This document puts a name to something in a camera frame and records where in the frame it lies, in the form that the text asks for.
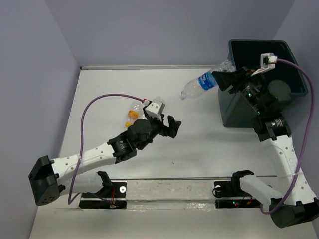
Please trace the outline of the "blue label water bottle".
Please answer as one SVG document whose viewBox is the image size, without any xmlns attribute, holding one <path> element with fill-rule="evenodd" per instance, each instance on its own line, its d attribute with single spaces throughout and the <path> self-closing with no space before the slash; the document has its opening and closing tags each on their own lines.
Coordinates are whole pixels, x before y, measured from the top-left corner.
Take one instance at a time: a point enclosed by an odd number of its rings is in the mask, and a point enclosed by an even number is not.
<svg viewBox="0 0 319 239">
<path fill-rule="evenodd" d="M 219 65 L 214 66 L 212 69 L 202 74 L 201 76 L 189 81 L 180 93 L 180 98 L 194 99 L 203 95 L 206 91 L 218 86 L 212 72 L 234 72 L 235 66 L 230 60 L 225 60 Z"/>
</svg>

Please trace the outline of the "clear long bottle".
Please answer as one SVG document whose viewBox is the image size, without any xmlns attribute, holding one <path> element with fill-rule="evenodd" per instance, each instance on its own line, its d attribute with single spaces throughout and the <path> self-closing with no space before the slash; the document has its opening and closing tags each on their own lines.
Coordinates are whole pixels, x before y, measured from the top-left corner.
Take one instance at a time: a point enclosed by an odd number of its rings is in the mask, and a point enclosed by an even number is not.
<svg viewBox="0 0 319 239">
<path fill-rule="evenodd" d="M 163 99 L 162 97 L 160 97 L 160 96 L 157 96 L 157 97 L 155 97 L 154 99 L 160 100 L 160 101 L 162 101 L 163 103 L 165 103 L 164 99 Z M 146 114 L 145 108 L 146 108 L 146 106 L 148 106 L 149 103 L 150 103 L 151 101 L 153 101 L 153 100 L 144 99 L 144 101 L 143 101 L 143 105 L 144 105 L 143 110 L 144 110 L 144 113 L 145 113 L 145 116 L 146 116 L 146 117 L 149 117 L 149 116 Z"/>
</svg>

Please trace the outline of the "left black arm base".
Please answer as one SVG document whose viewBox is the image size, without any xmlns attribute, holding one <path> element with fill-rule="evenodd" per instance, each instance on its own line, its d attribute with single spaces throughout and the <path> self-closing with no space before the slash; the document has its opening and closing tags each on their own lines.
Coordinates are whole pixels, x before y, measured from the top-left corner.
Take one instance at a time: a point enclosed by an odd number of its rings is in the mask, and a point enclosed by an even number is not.
<svg viewBox="0 0 319 239">
<path fill-rule="evenodd" d="M 126 180 L 111 180 L 104 171 L 98 171 L 102 179 L 102 188 L 96 193 L 84 193 L 79 202 L 81 209 L 109 209 L 119 210 L 127 208 Z"/>
</svg>

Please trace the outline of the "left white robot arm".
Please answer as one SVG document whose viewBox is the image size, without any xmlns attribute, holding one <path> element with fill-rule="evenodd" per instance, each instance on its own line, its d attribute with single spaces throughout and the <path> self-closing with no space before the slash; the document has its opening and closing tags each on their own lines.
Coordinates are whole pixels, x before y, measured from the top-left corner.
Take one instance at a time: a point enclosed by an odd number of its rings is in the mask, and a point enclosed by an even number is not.
<svg viewBox="0 0 319 239">
<path fill-rule="evenodd" d="M 175 138 L 181 122 L 172 116 L 167 119 L 168 125 L 155 118 L 139 119 L 117 137 L 82 155 L 56 159 L 49 159 L 47 155 L 40 157 L 28 176 L 35 204 L 50 204 L 69 192 L 108 195 L 111 180 L 98 168 L 135 157 L 137 151 L 152 143 L 157 135 Z"/>
</svg>

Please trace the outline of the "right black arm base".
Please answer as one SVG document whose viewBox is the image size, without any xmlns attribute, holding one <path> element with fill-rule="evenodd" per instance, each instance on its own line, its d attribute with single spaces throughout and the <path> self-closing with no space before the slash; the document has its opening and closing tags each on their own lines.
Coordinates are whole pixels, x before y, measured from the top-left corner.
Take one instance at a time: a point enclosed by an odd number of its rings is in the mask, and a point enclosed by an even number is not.
<svg viewBox="0 0 319 239">
<path fill-rule="evenodd" d="M 254 175 L 250 170 L 234 172 L 229 180 L 215 181 L 212 195 L 217 209 L 259 208 L 260 202 L 240 187 L 240 178 Z"/>
</svg>

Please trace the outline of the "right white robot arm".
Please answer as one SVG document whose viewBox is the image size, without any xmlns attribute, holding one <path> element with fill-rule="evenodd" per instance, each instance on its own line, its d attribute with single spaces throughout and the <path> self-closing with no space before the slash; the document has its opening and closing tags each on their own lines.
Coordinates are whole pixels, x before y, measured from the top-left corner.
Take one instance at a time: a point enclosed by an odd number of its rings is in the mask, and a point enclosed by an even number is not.
<svg viewBox="0 0 319 239">
<path fill-rule="evenodd" d="M 245 67 L 235 72 L 213 71 L 212 76 L 220 90 L 241 93 L 256 112 L 253 128 L 278 179 L 277 188 L 272 188 L 250 170 L 237 171 L 230 180 L 214 184 L 213 196 L 251 196 L 279 228 L 318 218 L 319 200 L 307 184 L 302 158 L 296 156 L 290 127 L 281 114 L 291 102 L 289 85 L 277 79 L 267 82 L 262 74 Z"/>
</svg>

